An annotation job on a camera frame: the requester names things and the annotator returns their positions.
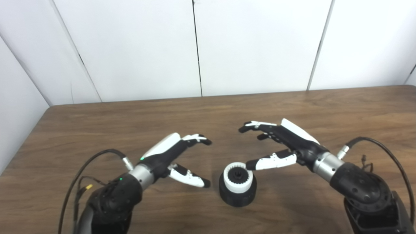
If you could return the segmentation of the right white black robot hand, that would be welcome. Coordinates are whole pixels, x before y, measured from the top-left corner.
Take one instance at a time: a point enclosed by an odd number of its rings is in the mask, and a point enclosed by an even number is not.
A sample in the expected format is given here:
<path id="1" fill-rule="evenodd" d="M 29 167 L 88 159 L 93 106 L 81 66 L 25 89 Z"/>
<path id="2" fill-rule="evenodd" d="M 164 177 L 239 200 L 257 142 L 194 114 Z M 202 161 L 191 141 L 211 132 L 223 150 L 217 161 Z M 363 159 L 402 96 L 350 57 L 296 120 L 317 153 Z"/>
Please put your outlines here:
<path id="1" fill-rule="evenodd" d="M 286 150 L 247 161 L 246 168 L 251 171 L 280 168 L 295 163 L 307 166 L 310 171 L 313 171 L 313 166 L 319 160 L 319 156 L 329 151 L 319 144 L 314 137 L 287 119 L 282 119 L 280 125 L 259 121 L 245 122 L 238 129 L 240 133 L 249 130 L 263 132 L 257 136 L 258 140 L 272 139 L 287 147 Z"/>

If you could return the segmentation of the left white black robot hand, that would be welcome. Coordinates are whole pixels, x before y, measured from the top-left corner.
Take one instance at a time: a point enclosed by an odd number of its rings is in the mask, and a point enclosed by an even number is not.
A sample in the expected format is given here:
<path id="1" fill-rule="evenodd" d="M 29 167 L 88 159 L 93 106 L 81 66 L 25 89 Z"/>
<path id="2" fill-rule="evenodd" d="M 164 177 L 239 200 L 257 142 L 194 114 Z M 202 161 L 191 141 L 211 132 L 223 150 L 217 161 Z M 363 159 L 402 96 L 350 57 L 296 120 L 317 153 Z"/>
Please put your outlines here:
<path id="1" fill-rule="evenodd" d="M 201 134 L 181 137 L 174 132 L 150 148 L 140 159 L 136 168 L 129 173 L 146 189 L 160 178 L 170 177 L 178 182 L 198 188 L 209 188 L 211 182 L 200 177 L 178 163 L 173 163 L 184 151 L 196 144 L 211 145 Z"/>

